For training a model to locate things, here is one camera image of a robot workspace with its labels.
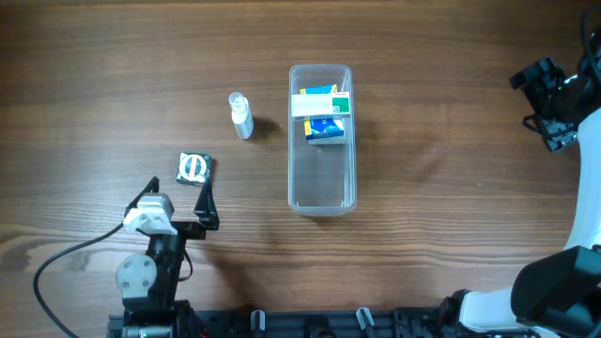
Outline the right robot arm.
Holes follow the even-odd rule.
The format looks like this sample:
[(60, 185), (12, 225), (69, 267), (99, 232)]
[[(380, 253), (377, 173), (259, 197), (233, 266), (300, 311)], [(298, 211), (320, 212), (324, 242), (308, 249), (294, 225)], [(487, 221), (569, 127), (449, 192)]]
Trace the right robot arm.
[(523, 125), (555, 152), (578, 144), (572, 229), (563, 249), (525, 266), (512, 286), (463, 290), (436, 315), (440, 336), (597, 337), (600, 334), (600, 66), (582, 59), (568, 76), (550, 57), (513, 75), (533, 112)]

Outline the white spray bottle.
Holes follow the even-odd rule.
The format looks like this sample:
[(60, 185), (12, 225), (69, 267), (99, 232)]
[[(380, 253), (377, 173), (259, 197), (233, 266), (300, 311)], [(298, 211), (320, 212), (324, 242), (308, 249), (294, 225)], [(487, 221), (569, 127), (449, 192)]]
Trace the white spray bottle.
[(240, 139), (248, 139), (254, 130), (254, 120), (249, 101), (239, 92), (229, 96), (231, 117)]

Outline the clear plastic container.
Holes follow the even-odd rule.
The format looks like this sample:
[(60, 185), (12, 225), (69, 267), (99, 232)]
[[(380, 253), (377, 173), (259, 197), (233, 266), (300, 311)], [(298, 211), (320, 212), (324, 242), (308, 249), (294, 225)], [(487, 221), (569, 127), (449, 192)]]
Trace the clear plastic container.
[[(302, 88), (337, 85), (337, 93), (351, 99), (349, 115), (295, 118), (290, 114), (290, 99)], [(318, 118), (344, 121), (343, 145), (311, 146), (305, 138), (304, 122)], [(288, 204), (303, 216), (332, 217), (348, 213), (357, 202), (357, 161), (355, 142), (355, 104), (352, 70), (346, 65), (302, 64), (289, 72), (288, 95)]]

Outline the green Zam-Buk ointment box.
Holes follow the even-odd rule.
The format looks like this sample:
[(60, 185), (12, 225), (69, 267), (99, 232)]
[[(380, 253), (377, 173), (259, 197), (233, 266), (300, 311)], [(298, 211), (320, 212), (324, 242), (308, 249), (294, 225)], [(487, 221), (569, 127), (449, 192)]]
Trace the green Zam-Buk ointment box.
[(182, 152), (176, 181), (184, 185), (203, 186), (210, 179), (211, 167), (212, 157), (209, 154)]

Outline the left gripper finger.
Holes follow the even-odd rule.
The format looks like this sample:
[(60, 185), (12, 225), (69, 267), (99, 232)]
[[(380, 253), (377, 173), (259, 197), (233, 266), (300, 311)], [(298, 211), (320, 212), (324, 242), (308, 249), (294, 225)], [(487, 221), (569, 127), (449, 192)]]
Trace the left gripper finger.
[(196, 201), (193, 213), (198, 221), (207, 230), (218, 230), (220, 226), (219, 215), (215, 206), (212, 183), (206, 181)]
[(160, 180), (157, 177), (153, 177), (149, 180), (146, 186), (136, 195), (136, 197), (127, 205), (126, 210), (130, 211), (131, 209), (137, 206), (137, 203), (142, 198), (142, 196), (146, 193), (158, 192), (160, 189)]

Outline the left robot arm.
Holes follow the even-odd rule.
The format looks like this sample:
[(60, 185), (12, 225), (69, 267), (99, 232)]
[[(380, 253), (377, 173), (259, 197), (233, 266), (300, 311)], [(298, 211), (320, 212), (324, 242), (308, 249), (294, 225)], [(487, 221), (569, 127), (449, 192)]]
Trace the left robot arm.
[(203, 240), (207, 231), (219, 229), (220, 221), (208, 178), (193, 209), (195, 221), (174, 221), (175, 208), (159, 192), (153, 177), (127, 206), (123, 227), (148, 237), (145, 253), (127, 257), (116, 273), (122, 294), (123, 316), (111, 316), (109, 337), (209, 337), (209, 328), (187, 300), (177, 300), (177, 285), (188, 280), (180, 274), (189, 240)]

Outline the blue VapoDrops box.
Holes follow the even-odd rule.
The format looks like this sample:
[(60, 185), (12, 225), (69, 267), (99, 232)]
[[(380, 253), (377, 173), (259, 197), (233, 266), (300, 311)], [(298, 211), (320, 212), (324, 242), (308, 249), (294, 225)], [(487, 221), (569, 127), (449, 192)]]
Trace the blue VapoDrops box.
[[(337, 93), (336, 84), (327, 84), (309, 88), (302, 88), (301, 95), (307, 94), (333, 94)], [(325, 144), (331, 140), (339, 141), (345, 136), (344, 121), (341, 118), (318, 118), (304, 122), (305, 138), (310, 144)]]

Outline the white green medicine box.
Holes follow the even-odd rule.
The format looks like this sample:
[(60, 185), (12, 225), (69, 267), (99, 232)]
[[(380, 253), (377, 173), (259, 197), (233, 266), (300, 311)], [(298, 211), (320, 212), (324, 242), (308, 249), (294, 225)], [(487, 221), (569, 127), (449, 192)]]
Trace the white green medicine box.
[(295, 118), (349, 115), (351, 108), (351, 99), (347, 92), (294, 94), (290, 99), (290, 114)]

